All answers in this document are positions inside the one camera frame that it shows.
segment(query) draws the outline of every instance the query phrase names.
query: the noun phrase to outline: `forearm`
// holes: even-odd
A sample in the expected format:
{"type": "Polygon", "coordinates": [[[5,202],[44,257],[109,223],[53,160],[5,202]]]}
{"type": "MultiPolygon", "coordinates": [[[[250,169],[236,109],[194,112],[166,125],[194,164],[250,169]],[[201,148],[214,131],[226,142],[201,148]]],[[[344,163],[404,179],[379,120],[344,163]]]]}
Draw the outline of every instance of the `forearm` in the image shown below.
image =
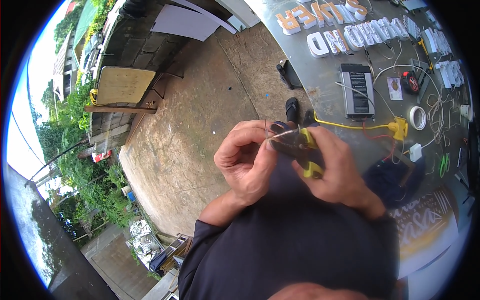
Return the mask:
{"type": "Polygon", "coordinates": [[[198,219],[207,224],[225,227],[245,208],[237,201],[235,193],[230,190],[212,200],[200,213],[198,219]]]}
{"type": "Polygon", "coordinates": [[[384,215],[386,209],[382,200],[375,195],[369,188],[365,187],[365,191],[361,194],[361,198],[351,207],[362,213],[368,220],[375,220],[384,215]]]}

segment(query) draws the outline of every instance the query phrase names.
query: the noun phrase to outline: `right hand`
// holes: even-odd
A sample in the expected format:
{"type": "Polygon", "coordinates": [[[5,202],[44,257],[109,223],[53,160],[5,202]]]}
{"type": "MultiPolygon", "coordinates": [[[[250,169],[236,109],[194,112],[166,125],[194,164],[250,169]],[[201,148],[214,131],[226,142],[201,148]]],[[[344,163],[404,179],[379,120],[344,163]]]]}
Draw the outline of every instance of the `right hand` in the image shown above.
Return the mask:
{"type": "Polygon", "coordinates": [[[358,209],[370,206],[372,201],[380,200],[365,185],[355,167],[353,155],[347,143],[324,127],[308,127],[307,130],[323,155],[324,175],[321,179],[305,178],[303,168],[296,160],[292,162],[292,167],[315,197],[358,209]]]}

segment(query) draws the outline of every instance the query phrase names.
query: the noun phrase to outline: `sky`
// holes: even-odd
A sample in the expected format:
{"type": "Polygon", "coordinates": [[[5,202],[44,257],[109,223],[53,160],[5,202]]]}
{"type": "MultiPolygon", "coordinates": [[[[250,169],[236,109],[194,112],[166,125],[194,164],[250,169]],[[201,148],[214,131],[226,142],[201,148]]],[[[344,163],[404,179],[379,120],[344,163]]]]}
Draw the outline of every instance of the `sky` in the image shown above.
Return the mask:
{"type": "MultiPolygon", "coordinates": [[[[30,95],[35,109],[43,115],[44,120],[48,118],[48,110],[40,102],[40,99],[48,86],[48,82],[53,77],[53,63],[55,62],[55,41],[53,40],[53,30],[65,16],[70,0],[66,0],[41,32],[34,48],[31,52],[29,64],[30,95]]],[[[42,148],[35,132],[35,127],[28,105],[26,89],[26,66],[20,72],[20,79],[13,98],[12,114],[15,117],[18,127],[12,116],[8,128],[7,137],[7,162],[19,172],[22,176],[30,179],[45,163],[42,148]],[[23,139],[20,131],[23,133],[29,149],[23,139]]],[[[48,168],[43,169],[36,178],[40,178],[48,173],[48,168]]],[[[40,194],[47,198],[46,185],[38,188],[40,194]]]]}

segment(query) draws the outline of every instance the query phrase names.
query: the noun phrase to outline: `masking tape roll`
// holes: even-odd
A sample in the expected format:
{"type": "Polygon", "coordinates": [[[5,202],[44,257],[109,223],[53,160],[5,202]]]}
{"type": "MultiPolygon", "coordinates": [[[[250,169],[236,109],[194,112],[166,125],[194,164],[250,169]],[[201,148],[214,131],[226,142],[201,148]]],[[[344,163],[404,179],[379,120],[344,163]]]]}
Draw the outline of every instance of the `masking tape roll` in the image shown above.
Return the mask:
{"type": "Polygon", "coordinates": [[[427,124],[427,115],[425,114],[425,111],[423,110],[423,108],[421,108],[420,106],[412,107],[412,109],[410,110],[409,119],[410,119],[410,125],[412,125],[412,127],[415,128],[416,130],[422,130],[423,128],[425,128],[425,125],[427,124]],[[417,112],[417,110],[419,110],[421,114],[420,120],[415,120],[415,113],[417,112]]]}

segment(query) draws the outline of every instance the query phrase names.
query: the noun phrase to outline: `hand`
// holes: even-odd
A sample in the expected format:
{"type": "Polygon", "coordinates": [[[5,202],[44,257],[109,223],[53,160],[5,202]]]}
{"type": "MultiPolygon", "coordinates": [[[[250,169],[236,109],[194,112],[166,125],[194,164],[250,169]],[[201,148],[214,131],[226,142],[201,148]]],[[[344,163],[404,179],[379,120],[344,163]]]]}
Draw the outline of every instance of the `hand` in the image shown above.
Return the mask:
{"type": "Polygon", "coordinates": [[[375,218],[385,211],[381,200],[370,191],[355,167],[353,155],[347,143],[324,127],[308,127],[325,162],[321,179],[303,177],[303,168],[296,160],[293,168],[308,185],[312,194],[326,202],[343,203],[362,210],[368,217],[375,218]]]}
{"type": "Polygon", "coordinates": [[[242,206],[254,204],[268,191],[277,153],[267,144],[265,121],[245,121],[235,125],[215,153],[216,166],[242,206]]]}

